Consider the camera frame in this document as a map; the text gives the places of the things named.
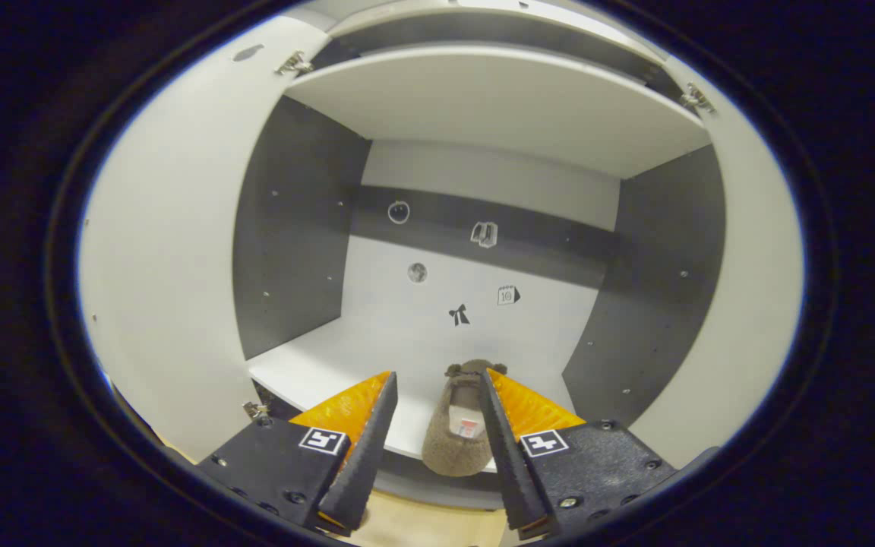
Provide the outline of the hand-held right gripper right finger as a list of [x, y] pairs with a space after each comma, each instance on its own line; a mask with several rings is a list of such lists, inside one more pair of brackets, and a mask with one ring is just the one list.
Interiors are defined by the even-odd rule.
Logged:
[[587, 422], [494, 369], [479, 377], [508, 526], [522, 539], [604, 525], [678, 474], [617, 420]]

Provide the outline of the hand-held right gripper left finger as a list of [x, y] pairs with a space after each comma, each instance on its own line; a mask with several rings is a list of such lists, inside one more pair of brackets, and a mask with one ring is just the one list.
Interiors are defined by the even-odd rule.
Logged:
[[257, 508], [310, 530], [361, 525], [398, 403], [385, 371], [288, 420], [258, 415], [198, 464]]

